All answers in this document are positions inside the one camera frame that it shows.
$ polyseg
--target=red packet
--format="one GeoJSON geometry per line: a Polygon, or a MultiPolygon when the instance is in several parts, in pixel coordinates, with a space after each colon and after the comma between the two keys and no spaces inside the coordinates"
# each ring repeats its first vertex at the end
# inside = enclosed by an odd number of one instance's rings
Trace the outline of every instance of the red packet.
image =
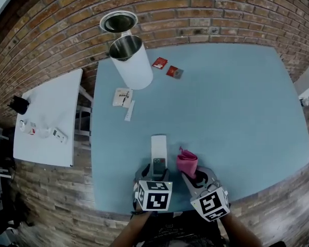
{"type": "Polygon", "coordinates": [[[170,66],[166,75],[169,75],[175,79],[181,79],[182,73],[183,73],[182,69],[170,66]]]}
{"type": "Polygon", "coordinates": [[[168,60],[163,58],[157,58],[157,60],[153,63],[153,67],[163,69],[163,67],[167,64],[168,60]]]}

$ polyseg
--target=light blue table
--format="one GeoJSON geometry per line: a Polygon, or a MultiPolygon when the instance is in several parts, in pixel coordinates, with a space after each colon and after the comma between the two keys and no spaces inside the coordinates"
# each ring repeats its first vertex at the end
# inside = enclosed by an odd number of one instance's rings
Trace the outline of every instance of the light blue table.
{"type": "Polygon", "coordinates": [[[237,200],[263,190],[309,162],[309,138],[292,81],[276,51],[238,44],[190,44],[147,51],[153,82],[134,91],[131,122],[113,107],[125,87],[112,61],[99,62],[92,122],[92,171],[99,210],[132,209],[134,173],[150,162],[151,136],[167,135],[173,196],[169,211],[192,209],[176,169],[179,147],[198,155],[237,200]],[[184,70],[180,80],[166,75],[184,70]]]}

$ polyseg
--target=brick wall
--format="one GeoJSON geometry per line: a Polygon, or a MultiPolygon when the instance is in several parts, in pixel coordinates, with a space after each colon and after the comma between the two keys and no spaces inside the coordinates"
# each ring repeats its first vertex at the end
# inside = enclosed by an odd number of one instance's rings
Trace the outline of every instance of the brick wall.
{"type": "Polygon", "coordinates": [[[76,68],[83,68],[82,85],[93,93],[97,61],[117,38],[98,28],[111,10],[138,15],[132,32],[148,48],[206,42],[272,46],[293,81],[309,66],[309,0],[23,0],[8,9],[16,6],[18,17],[0,36],[5,126],[15,121],[7,107],[13,95],[76,68]]]}

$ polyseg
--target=dark clothing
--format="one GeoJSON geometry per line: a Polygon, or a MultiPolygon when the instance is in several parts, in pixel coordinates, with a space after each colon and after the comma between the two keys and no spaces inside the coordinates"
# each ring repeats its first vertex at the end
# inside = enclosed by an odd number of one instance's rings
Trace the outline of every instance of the dark clothing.
{"type": "Polygon", "coordinates": [[[195,210],[150,216],[135,246],[213,246],[223,247],[217,222],[207,222],[195,210]]]}

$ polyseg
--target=pink towel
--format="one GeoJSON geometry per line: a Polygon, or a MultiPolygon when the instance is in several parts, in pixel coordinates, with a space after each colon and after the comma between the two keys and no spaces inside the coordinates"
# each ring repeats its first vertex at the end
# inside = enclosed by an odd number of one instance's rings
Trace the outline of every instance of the pink towel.
{"type": "Polygon", "coordinates": [[[187,150],[180,147],[181,154],[177,156],[177,169],[184,172],[190,178],[196,178],[196,169],[198,165],[198,157],[187,150]]]}

